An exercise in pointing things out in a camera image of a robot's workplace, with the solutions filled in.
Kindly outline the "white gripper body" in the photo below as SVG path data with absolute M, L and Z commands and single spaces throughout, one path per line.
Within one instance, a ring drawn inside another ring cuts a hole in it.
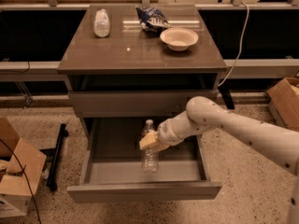
M 187 137 L 197 135 L 200 126 L 191 120 L 187 112 L 184 111 L 179 115 L 167 119 L 158 127 L 158 140 L 167 146 L 176 146 L 183 142 Z

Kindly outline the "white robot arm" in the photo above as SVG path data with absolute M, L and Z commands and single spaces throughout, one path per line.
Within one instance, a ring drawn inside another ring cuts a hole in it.
M 161 151 L 185 138 L 219 128 L 268 160 L 299 176 L 299 132 L 228 111 L 212 100 L 196 96 L 179 115 L 160 123 L 139 141 L 139 148 Z

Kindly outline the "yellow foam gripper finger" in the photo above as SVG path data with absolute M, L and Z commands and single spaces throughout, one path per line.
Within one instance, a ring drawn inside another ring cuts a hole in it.
M 165 145 L 165 144 L 156 144 L 152 147 L 152 149 L 156 152 L 160 152 L 162 150 L 165 150 L 168 148 L 168 145 Z
M 139 148 L 145 150 L 148 148 L 156 148 L 158 146 L 157 133 L 155 131 L 149 131 L 139 141 Z

